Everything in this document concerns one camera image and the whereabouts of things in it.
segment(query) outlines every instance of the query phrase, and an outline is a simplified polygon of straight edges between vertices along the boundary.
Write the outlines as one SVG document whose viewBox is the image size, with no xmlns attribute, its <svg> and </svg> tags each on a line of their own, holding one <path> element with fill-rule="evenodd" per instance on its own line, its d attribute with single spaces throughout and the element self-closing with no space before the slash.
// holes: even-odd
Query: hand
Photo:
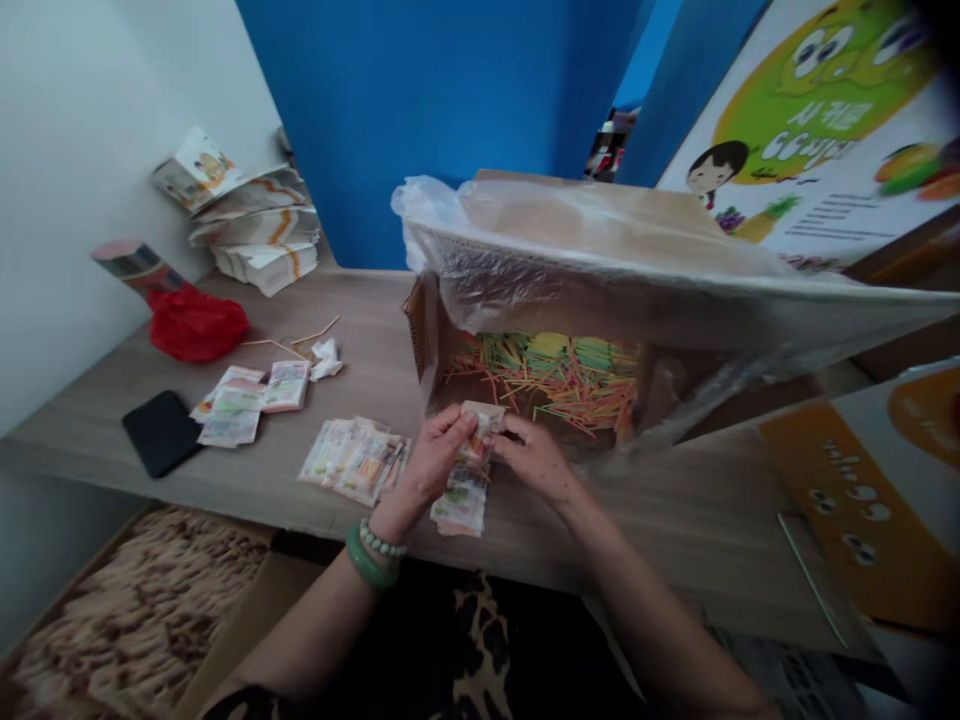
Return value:
<svg viewBox="0 0 960 720">
<path fill-rule="evenodd" d="M 434 500 L 447 489 L 447 476 L 457 459 L 457 450 L 477 429 L 477 416 L 461 413 L 451 405 L 428 418 L 420 428 L 397 487 L 370 517 L 370 529 L 389 543 L 399 543 Z"/>
<path fill-rule="evenodd" d="M 580 480 L 567 464 L 566 458 L 550 431 L 517 415 L 507 415 L 500 431 L 509 430 L 519 441 L 505 435 L 486 439 L 500 457 L 517 474 L 524 485 L 534 490 L 554 509 L 568 503 L 574 493 L 583 489 Z"/>
</svg>

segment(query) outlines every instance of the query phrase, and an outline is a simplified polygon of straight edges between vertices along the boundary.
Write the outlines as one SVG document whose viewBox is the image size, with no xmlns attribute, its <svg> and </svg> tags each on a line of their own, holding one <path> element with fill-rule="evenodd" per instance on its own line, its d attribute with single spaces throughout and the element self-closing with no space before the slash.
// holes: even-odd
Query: sleeve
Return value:
<svg viewBox="0 0 960 720">
<path fill-rule="evenodd" d="M 204 715 L 204 720 L 284 720 L 293 717 L 286 698 L 256 685 L 227 695 Z"/>
</svg>

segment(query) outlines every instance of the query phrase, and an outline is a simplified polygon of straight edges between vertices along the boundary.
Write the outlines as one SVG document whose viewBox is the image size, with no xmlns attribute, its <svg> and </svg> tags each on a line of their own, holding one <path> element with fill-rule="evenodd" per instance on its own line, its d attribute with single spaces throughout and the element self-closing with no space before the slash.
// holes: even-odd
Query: wooden table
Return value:
<svg viewBox="0 0 960 720">
<path fill-rule="evenodd" d="M 271 362 L 290 356 L 261 345 L 238 348 L 206 366 L 186 365 L 154 349 L 144 327 L 10 433 L 0 443 L 0 461 L 15 470 L 342 538 L 368 510 L 295 478 L 326 419 L 361 415 L 416 435 L 420 390 L 400 310 L 412 283 L 409 273 L 316 270 L 270 299 L 219 274 L 200 284 L 244 306 L 251 339 L 303 337 L 342 316 L 330 336 L 341 345 L 345 371 L 311 385 L 302 412 L 264 417 L 252 446 L 207 448 L 163 480 L 146 475 L 120 425 L 126 412 L 166 389 L 194 403 L 228 365 L 269 370 Z M 791 503 L 751 427 L 698 438 L 592 485 L 627 536 L 708 622 L 873 655 L 849 607 L 836 609 L 847 649 L 826 622 L 777 521 L 777 512 L 791 510 Z M 560 522 L 511 477 L 490 490 L 483 540 L 442 538 L 424 520 L 412 546 L 412 554 L 425 560 L 562 590 L 590 587 Z M 808 561 L 818 585 L 829 585 L 815 552 Z M 844 605 L 835 587 L 830 593 Z"/>
</svg>

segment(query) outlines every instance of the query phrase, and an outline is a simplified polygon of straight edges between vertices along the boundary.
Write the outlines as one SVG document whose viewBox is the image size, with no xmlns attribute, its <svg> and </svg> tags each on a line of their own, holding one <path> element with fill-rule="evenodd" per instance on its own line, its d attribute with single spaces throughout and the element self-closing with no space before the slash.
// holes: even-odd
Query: smartphone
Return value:
<svg viewBox="0 0 960 720">
<path fill-rule="evenodd" d="M 152 478 L 164 477 L 203 447 L 197 444 L 203 426 L 173 390 L 124 415 L 123 428 Z"/>
</svg>

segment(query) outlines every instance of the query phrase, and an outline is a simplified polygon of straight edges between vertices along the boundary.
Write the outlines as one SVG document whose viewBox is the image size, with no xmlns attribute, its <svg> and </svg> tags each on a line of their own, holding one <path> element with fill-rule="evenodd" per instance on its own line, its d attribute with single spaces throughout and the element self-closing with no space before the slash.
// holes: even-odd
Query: blue wall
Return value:
<svg viewBox="0 0 960 720">
<path fill-rule="evenodd" d="M 615 182 L 653 187 L 770 0 L 682 0 Z"/>
<path fill-rule="evenodd" d="M 643 2 L 237 5 L 337 261 L 403 268 L 404 176 L 582 176 Z"/>
<path fill-rule="evenodd" d="M 647 96 L 681 4 L 681 0 L 654 0 L 650 18 L 617 90 L 614 106 L 629 104 L 633 109 L 632 106 Z"/>
</svg>

